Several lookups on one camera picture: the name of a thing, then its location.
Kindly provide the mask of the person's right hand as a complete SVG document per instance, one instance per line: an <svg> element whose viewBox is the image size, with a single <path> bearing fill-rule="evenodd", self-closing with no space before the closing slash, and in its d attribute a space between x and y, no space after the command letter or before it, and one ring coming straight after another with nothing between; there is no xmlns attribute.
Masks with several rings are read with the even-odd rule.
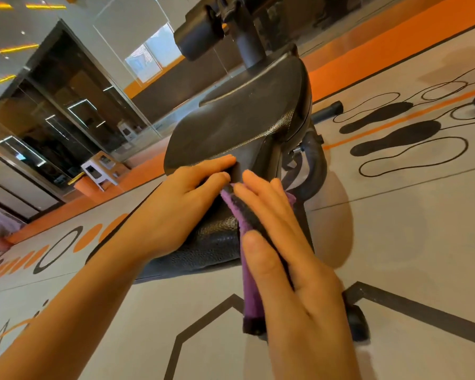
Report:
<svg viewBox="0 0 475 380"><path fill-rule="evenodd" d="M242 184L234 185L241 200ZM286 261L280 260L294 292L294 309L265 311L275 380L362 380L342 284L334 270L318 259L325 275L291 275Z"/></svg>

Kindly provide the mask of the person's left hand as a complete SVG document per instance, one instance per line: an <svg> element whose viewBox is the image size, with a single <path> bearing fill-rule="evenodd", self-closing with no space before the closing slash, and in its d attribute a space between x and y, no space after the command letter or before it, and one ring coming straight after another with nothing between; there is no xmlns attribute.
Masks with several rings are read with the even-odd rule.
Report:
<svg viewBox="0 0 475 380"><path fill-rule="evenodd" d="M180 248L222 191L184 192L171 176L115 235L119 252L116 259L122 269L140 270L152 259Z"/></svg>

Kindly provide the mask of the purple cleaning cloth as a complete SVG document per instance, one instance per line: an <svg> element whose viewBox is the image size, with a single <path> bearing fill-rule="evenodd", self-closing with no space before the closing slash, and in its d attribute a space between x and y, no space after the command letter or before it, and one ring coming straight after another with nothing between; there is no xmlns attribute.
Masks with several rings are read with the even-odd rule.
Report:
<svg viewBox="0 0 475 380"><path fill-rule="evenodd" d="M243 236L250 230L259 232L270 246L278 252L278 249L271 241L267 230L262 225L255 213L234 193L234 184L226 185L221 193L221 198L227 204L233 216L237 219L240 234L240 255L243 273L244 290L244 316L243 332L251 336L256 336L262 341L268 341L266 318L261 295L256 282L250 273L247 259L242 244Z"/></svg>

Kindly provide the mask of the black padded bench seat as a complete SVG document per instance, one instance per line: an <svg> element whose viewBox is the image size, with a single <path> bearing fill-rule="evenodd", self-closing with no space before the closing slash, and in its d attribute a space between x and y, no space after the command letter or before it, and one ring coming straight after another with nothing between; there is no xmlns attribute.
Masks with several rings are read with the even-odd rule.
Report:
<svg viewBox="0 0 475 380"><path fill-rule="evenodd" d="M231 154L232 182L244 170L262 178L280 175L282 156L303 139L312 96L308 71L293 50L270 55L211 92L173 131L164 171ZM175 252L148 263L135 283L162 280L240 263L239 224L217 197Z"/></svg>

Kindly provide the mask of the person's left forearm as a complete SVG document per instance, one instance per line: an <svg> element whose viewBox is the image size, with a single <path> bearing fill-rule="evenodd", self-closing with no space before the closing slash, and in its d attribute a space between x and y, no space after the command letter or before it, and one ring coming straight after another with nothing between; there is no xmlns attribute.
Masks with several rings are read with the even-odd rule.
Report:
<svg viewBox="0 0 475 380"><path fill-rule="evenodd" d="M149 259L113 237L0 356L0 380L77 380Z"/></svg>

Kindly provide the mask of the white kiosk machine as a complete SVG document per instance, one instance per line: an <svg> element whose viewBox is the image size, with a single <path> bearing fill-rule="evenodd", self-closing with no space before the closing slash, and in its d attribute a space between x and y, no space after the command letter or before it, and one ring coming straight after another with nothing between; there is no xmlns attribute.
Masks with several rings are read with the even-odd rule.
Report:
<svg viewBox="0 0 475 380"><path fill-rule="evenodd" d="M120 133L128 142L133 142L137 139L138 134L135 129L129 125L125 120L121 120L117 124L117 128L119 129Z"/></svg>

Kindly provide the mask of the white step stool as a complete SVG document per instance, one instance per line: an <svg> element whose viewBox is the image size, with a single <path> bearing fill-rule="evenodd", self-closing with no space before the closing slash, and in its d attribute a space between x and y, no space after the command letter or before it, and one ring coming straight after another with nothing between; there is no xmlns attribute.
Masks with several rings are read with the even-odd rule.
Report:
<svg viewBox="0 0 475 380"><path fill-rule="evenodd" d="M103 191L103 184L118 185L118 179L128 171L126 165L99 151L81 165L82 171Z"/></svg>

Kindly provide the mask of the black bench foot wheel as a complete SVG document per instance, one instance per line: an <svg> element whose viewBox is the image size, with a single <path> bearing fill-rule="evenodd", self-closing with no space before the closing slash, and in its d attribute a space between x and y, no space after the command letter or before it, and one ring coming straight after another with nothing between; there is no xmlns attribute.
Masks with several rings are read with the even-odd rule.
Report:
<svg viewBox="0 0 475 380"><path fill-rule="evenodd" d="M361 308L357 305L346 304L345 311L353 342L369 342L370 330Z"/></svg>

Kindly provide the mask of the window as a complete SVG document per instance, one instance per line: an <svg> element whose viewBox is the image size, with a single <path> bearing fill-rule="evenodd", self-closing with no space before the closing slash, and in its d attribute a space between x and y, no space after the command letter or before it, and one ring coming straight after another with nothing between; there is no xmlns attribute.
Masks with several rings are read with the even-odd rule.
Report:
<svg viewBox="0 0 475 380"><path fill-rule="evenodd" d="M146 83L181 56L175 43L174 31L166 23L126 57L125 62L136 78Z"/></svg>

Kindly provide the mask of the dark glass door front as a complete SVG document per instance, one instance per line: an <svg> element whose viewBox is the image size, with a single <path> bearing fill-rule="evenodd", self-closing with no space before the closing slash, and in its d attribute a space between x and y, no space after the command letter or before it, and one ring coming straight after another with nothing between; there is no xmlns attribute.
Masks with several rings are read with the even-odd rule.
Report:
<svg viewBox="0 0 475 380"><path fill-rule="evenodd" d="M0 94L0 151L60 194L99 151L124 162L161 139L62 20Z"/></svg>

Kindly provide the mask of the white roller blind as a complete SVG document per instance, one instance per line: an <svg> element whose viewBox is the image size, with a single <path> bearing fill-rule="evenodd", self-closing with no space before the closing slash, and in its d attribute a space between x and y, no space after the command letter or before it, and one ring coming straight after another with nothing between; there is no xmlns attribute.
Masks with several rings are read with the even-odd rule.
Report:
<svg viewBox="0 0 475 380"><path fill-rule="evenodd" d="M166 23L156 0L110 0L93 26L123 61Z"/></svg>

